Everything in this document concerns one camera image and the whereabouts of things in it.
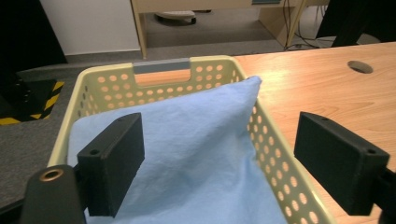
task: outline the folded cloth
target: folded cloth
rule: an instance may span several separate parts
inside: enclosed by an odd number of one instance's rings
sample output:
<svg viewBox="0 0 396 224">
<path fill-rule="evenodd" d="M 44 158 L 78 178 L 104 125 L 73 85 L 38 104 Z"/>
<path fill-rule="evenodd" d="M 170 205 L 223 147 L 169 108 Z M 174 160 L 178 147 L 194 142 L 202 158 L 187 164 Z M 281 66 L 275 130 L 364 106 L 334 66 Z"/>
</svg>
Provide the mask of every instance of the folded cloth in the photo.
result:
<svg viewBox="0 0 396 224">
<path fill-rule="evenodd" d="M 88 223 L 286 223 L 247 125 L 261 80 L 79 119 L 68 163 L 114 119 L 140 112 L 146 158 L 115 218 Z"/>
</svg>

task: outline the table surface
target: table surface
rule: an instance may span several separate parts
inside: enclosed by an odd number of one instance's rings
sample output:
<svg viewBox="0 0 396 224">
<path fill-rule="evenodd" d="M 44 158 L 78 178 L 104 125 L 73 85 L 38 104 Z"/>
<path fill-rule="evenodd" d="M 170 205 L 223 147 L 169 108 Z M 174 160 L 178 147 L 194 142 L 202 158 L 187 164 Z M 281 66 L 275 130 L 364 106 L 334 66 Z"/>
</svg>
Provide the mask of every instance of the table surface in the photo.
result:
<svg viewBox="0 0 396 224">
<path fill-rule="evenodd" d="M 260 98 L 291 148 L 300 111 L 332 119 L 390 154 L 396 171 L 396 42 L 334 49 L 238 56 L 248 76 L 262 78 Z M 348 62 L 369 64 L 362 74 Z M 369 217 L 350 217 L 312 177 L 324 204 L 338 223 L 377 223 L 380 209 Z"/>
</svg>

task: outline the blue towel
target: blue towel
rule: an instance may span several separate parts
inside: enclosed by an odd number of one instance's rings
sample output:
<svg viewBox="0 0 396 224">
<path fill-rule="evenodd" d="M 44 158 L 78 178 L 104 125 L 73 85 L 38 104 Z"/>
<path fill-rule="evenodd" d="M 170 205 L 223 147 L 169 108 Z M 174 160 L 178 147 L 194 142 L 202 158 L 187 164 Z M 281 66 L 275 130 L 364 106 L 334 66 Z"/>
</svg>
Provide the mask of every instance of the blue towel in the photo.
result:
<svg viewBox="0 0 396 224">
<path fill-rule="evenodd" d="M 88 223 L 286 223 L 255 162 L 247 125 L 261 80 L 79 119 L 68 163 L 114 119 L 140 112 L 146 159 L 113 219 Z"/>
</svg>

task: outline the basket handle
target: basket handle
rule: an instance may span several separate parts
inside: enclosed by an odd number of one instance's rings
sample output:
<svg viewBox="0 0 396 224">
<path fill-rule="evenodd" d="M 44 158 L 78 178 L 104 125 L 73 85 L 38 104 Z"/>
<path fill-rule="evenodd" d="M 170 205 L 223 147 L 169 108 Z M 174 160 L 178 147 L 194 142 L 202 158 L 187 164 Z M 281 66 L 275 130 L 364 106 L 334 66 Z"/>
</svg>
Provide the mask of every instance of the basket handle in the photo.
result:
<svg viewBox="0 0 396 224">
<path fill-rule="evenodd" d="M 189 58 L 134 63 L 133 66 L 134 73 L 137 75 L 146 74 L 146 73 L 155 73 L 155 72 L 183 70 L 190 68 L 191 68 L 191 64 Z"/>
</svg>

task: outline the desk leg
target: desk leg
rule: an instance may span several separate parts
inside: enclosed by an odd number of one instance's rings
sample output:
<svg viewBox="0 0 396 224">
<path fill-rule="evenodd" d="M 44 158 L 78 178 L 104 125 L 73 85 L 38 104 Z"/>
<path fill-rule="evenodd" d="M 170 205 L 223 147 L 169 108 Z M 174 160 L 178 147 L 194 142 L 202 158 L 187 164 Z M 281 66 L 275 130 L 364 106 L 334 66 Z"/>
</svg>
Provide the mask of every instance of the desk leg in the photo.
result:
<svg viewBox="0 0 396 224">
<path fill-rule="evenodd" d="M 295 7 L 286 7 L 285 9 L 283 7 L 263 7 L 260 10 L 259 21 L 283 47 L 289 47 L 304 6 L 305 0 Z M 284 12 L 286 13 L 287 23 L 285 22 Z"/>
<path fill-rule="evenodd" d="M 144 13 L 139 13 L 136 0 L 131 0 L 131 3 L 134 12 L 134 25 L 136 27 L 137 37 L 139 38 L 140 50 L 142 52 L 143 59 L 147 59 L 146 15 Z"/>
</svg>

